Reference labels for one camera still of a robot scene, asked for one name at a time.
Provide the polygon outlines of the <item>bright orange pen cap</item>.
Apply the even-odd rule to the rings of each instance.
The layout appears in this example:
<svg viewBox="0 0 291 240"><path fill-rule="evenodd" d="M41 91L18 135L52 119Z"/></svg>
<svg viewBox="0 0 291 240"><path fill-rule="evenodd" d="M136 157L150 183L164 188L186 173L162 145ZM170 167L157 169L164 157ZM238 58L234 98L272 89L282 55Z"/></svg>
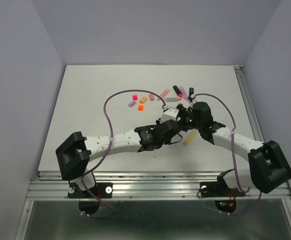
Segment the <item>bright orange pen cap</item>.
<svg viewBox="0 0 291 240"><path fill-rule="evenodd" d="M144 106L143 106L142 104L140 104L140 105L138 106L138 110L139 110L139 111L143 111L143 110L144 110Z"/></svg>

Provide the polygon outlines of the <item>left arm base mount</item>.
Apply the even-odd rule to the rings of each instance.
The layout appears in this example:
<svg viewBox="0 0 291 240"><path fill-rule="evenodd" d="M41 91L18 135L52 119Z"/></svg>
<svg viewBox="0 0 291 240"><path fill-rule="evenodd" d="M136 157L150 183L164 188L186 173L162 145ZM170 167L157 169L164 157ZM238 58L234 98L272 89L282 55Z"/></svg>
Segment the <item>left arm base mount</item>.
<svg viewBox="0 0 291 240"><path fill-rule="evenodd" d="M113 196L111 182L99 182L88 190L81 190L74 182L69 182L67 198L78 200L78 210L82 216L103 219L116 213L116 209L106 202Z"/></svg>

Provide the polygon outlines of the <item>orange black highlighter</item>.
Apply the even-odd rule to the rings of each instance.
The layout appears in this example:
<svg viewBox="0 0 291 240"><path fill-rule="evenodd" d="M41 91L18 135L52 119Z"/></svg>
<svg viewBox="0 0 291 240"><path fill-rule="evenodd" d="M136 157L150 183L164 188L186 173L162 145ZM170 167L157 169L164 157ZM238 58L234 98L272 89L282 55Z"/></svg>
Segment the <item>orange black highlighter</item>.
<svg viewBox="0 0 291 240"><path fill-rule="evenodd" d="M194 94L194 88L193 87L190 87L189 88L189 96L191 96L193 94Z"/></svg>

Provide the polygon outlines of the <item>lilac pen cap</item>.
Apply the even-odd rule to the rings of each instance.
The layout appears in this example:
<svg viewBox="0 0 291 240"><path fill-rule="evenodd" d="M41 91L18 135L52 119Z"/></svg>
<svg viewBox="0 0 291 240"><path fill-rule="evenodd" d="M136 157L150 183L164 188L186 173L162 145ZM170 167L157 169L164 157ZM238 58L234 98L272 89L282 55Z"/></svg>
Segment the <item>lilac pen cap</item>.
<svg viewBox="0 0 291 240"><path fill-rule="evenodd" d="M136 101L133 100L133 101L131 101L131 102L128 104L128 106L129 106L129 107L132 107L132 106L134 106L135 104L136 104Z"/></svg>

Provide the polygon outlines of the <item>pastel lilac highlighter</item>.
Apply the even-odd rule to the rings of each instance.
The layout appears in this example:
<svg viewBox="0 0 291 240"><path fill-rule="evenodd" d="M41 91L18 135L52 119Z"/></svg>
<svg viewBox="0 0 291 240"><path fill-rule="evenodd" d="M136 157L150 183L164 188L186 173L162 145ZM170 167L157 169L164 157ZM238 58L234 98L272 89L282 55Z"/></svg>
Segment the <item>pastel lilac highlighter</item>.
<svg viewBox="0 0 291 240"><path fill-rule="evenodd" d="M179 86L179 90L181 92L182 98L185 99L186 101L189 100L188 94L186 92L186 90L184 89L183 86Z"/></svg>

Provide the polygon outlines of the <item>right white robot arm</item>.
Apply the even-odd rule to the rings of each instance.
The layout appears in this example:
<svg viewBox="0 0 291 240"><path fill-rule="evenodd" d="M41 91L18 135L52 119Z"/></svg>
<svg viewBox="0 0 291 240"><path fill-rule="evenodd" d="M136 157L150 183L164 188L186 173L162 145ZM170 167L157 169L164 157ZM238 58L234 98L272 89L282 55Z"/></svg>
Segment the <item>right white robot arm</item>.
<svg viewBox="0 0 291 240"><path fill-rule="evenodd" d="M268 194L291 179L291 167L280 147L270 140L262 142L236 134L213 119L206 102L196 102L189 107L177 105L177 123L183 131L197 130L201 138L212 145L231 151L248 162L248 168L221 173L215 183L216 191L227 195L233 189L256 188Z"/></svg>

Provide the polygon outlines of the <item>pastel orange pen cap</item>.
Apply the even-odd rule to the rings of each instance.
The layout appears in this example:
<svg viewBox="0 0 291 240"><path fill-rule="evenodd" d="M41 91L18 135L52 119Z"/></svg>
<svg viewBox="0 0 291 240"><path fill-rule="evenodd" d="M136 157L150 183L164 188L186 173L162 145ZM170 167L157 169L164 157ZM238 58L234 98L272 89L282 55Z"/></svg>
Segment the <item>pastel orange pen cap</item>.
<svg viewBox="0 0 291 240"><path fill-rule="evenodd" d="M144 96L140 99L140 103L144 104L147 101L147 98Z"/></svg>

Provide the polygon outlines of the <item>pastel orange highlighter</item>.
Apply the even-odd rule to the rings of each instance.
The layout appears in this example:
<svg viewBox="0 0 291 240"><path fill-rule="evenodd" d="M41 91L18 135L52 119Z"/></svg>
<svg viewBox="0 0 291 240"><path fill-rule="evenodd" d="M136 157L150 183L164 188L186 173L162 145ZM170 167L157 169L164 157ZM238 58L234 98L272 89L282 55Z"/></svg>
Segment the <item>pastel orange highlighter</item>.
<svg viewBox="0 0 291 240"><path fill-rule="evenodd" d="M164 99L168 94L170 93L170 89L169 88L167 88L167 89L165 89L160 95L159 95L159 97L158 97L158 101L159 100L161 100L161 99Z"/></svg>

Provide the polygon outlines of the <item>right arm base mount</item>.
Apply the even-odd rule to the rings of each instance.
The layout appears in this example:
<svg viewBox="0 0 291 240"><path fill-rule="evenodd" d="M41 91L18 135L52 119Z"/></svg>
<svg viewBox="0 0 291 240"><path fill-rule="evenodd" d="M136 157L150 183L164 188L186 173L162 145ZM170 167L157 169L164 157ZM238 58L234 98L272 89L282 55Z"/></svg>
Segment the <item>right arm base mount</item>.
<svg viewBox="0 0 291 240"><path fill-rule="evenodd" d="M233 172L234 170L228 170L219 174L216 181L201 182L197 192L199 199L204 198L217 198L214 201L215 207L221 213L227 215L233 214L237 207L237 197L245 197L246 194L240 192L236 188L229 188L224 180L226 174Z"/></svg>

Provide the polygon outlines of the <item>pink black highlighter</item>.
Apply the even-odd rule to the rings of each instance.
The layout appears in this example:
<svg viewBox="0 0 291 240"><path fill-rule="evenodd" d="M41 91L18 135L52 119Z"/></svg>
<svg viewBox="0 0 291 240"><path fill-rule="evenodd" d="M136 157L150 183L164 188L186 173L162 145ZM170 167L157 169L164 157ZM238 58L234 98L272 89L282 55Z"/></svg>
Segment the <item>pink black highlighter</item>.
<svg viewBox="0 0 291 240"><path fill-rule="evenodd" d="M180 99L183 98L182 92L181 92L181 90L178 88L177 85L174 85L174 86L173 86L173 90L175 91L175 93L177 94L177 96L178 96Z"/></svg>

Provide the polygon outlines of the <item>clear orange-tip highlighter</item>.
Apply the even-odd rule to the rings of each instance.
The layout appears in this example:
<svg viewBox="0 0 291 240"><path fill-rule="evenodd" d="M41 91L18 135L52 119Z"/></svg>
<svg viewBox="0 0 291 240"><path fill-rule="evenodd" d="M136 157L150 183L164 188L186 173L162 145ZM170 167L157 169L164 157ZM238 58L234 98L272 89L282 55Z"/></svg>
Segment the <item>clear orange-tip highlighter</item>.
<svg viewBox="0 0 291 240"><path fill-rule="evenodd" d="M180 101L180 100L181 100L181 98L179 98L179 97L166 97L166 98L164 99L164 101L165 101L165 102L168 102L168 103L178 102L178 101Z"/></svg>

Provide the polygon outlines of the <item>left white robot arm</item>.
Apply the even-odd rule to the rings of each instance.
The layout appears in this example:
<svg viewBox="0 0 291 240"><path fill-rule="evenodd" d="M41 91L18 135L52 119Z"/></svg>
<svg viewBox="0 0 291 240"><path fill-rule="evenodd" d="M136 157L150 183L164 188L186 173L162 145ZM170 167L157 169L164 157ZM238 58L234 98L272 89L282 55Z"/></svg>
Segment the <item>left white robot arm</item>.
<svg viewBox="0 0 291 240"><path fill-rule="evenodd" d="M137 127L113 137L88 137L80 131L74 132L55 150L61 179L74 181L85 197L92 197L97 191L94 177L84 176L88 172L89 162L104 160L108 155L160 149L163 145L171 144L172 138L180 131L178 124L170 119L157 125Z"/></svg>

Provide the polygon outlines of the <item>pink pen cap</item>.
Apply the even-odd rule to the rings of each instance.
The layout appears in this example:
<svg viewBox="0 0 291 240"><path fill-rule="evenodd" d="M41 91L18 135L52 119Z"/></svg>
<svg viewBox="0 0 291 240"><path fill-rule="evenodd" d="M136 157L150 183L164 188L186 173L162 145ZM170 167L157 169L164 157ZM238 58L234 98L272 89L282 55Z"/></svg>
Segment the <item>pink pen cap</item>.
<svg viewBox="0 0 291 240"><path fill-rule="evenodd" d="M132 95L132 99L133 99L133 100L137 100L137 99L138 99L138 96L137 96L136 94L133 94L133 95Z"/></svg>

